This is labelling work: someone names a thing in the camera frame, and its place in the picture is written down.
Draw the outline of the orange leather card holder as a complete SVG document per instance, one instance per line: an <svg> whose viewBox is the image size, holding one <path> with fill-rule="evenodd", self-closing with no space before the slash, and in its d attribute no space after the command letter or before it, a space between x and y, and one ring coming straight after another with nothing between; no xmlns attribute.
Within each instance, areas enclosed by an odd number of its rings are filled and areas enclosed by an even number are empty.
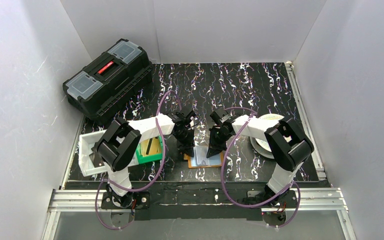
<svg viewBox="0 0 384 240"><path fill-rule="evenodd" d="M221 167L223 163L223 152L207 157L208 146L195 146L194 156L184 155L189 169Z"/></svg>

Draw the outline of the dark credit card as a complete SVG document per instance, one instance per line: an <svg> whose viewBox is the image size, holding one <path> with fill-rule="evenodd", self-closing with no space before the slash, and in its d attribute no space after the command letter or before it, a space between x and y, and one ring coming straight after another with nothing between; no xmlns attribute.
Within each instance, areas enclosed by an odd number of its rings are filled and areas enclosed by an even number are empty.
<svg viewBox="0 0 384 240"><path fill-rule="evenodd" d="M149 155L151 148L152 148L153 138L148 139L147 145L146 145L146 151L145 154Z"/></svg>

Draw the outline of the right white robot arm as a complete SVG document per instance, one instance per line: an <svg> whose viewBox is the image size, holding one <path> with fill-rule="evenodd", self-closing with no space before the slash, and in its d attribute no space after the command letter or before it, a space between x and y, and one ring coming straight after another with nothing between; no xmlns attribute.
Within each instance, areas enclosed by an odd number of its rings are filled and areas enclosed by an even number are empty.
<svg viewBox="0 0 384 240"><path fill-rule="evenodd" d="M215 126L210 128L207 158L227 151L227 141L236 135L268 143L276 166L265 187L266 193L281 193L290 186L298 169L315 150L303 129L290 117L269 120L246 114L232 115L225 109L217 109L210 118Z"/></svg>

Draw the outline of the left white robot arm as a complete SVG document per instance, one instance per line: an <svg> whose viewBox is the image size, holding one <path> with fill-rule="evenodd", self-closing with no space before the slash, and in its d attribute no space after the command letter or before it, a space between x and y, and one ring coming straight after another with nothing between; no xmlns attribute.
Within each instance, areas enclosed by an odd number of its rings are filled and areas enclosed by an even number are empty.
<svg viewBox="0 0 384 240"><path fill-rule="evenodd" d="M118 198L132 191L129 166L138 145L148 139L171 135L176 139L178 155L194 156L193 110L157 114L142 120L115 119L92 147L95 158L101 159L108 172L108 192Z"/></svg>

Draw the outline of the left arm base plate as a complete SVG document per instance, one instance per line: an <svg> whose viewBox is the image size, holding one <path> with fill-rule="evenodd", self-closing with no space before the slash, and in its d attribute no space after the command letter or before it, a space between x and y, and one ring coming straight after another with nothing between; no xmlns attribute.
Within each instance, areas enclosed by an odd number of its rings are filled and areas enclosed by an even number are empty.
<svg viewBox="0 0 384 240"><path fill-rule="evenodd" d="M133 209L142 210L150 207L150 193L143 192L128 192L123 197L119 197L116 194L104 192L100 208L105 210L115 209Z"/></svg>

